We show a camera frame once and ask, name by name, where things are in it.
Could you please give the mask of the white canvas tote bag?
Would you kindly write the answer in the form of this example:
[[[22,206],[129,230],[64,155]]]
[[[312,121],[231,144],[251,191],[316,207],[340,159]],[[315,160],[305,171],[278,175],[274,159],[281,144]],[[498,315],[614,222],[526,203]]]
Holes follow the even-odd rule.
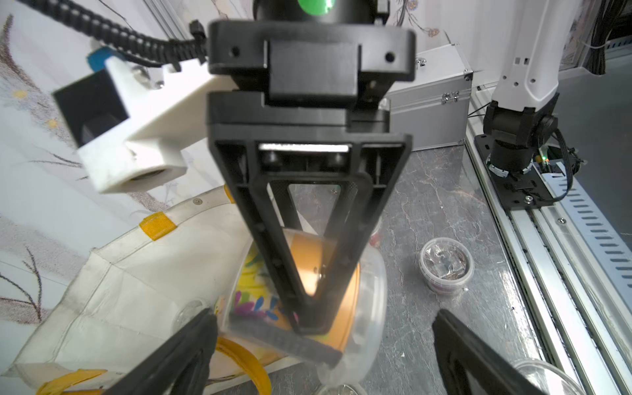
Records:
[[[93,250],[7,370],[36,390],[117,383],[232,288],[250,234],[227,187],[181,202]]]

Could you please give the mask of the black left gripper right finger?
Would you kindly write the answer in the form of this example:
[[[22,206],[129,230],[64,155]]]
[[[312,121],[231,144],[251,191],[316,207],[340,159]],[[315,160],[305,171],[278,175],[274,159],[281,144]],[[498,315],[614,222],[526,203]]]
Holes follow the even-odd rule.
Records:
[[[438,312],[432,329],[446,393],[471,394],[470,378],[488,394],[542,393],[447,309]]]

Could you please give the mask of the red seed jar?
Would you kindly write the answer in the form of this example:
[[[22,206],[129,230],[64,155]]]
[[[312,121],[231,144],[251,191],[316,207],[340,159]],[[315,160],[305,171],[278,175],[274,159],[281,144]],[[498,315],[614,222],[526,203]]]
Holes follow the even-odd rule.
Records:
[[[426,285],[441,296],[465,291],[476,267],[472,254],[462,243],[445,237],[434,238],[423,246],[418,266]]]

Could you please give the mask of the orange label seed jar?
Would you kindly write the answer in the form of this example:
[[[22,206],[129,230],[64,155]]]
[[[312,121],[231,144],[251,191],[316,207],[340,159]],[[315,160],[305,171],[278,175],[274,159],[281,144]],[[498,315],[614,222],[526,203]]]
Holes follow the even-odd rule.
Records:
[[[220,331],[254,352],[271,352],[314,365],[319,381],[325,385],[362,381],[383,339],[388,283],[382,254],[366,246],[342,299],[332,304],[318,289],[329,274],[325,264],[335,249],[334,243],[299,230],[285,230],[284,236],[306,295],[318,303],[318,314],[332,320],[329,330],[302,334],[293,329],[291,320],[299,324],[308,320],[286,312],[264,256],[251,241],[240,256],[232,288],[216,302]]]

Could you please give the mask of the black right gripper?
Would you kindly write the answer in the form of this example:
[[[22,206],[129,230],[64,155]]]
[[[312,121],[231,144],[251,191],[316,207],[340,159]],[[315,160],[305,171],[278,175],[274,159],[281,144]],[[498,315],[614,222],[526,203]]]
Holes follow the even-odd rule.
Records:
[[[415,77],[413,31],[374,24],[214,21],[208,68],[237,88],[207,97],[212,148],[266,144],[411,146],[379,104]]]

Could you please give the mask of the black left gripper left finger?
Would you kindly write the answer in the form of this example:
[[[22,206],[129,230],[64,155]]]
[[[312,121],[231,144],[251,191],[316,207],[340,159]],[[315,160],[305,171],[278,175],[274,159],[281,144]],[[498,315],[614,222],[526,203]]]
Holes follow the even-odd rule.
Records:
[[[204,309],[105,393],[201,394],[217,339],[217,317]]]

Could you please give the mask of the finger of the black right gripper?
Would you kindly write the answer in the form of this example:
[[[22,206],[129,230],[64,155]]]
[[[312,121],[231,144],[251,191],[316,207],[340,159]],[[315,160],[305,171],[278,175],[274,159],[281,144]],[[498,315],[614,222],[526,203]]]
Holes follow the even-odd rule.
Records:
[[[335,184],[342,189],[332,209],[324,238],[335,249],[318,293],[339,303],[370,234],[393,192],[410,154],[408,134],[341,133],[323,142],[286,143],[278,136],[249,144],[249,229],[262,253],[286,312],[308,321],[291,320],[302,334],[327,332],[332,320],[318,314],[319,305],[304,290],[286,243],[284,228],[296,219],[281,210],[270,192],[292,184]]]
[[[209,148],[253,236],[256,251],[245,263],[228,314],[230,332],[292,356],[336,365],[346,346],[348,314],[344,304],[356,289],[356,252],[328,226],[325,238],[303,232],[291,197],[292,184],[327,184],[319,172],[286,171],[300,156],[284,158],[255,141],[211,140]]]

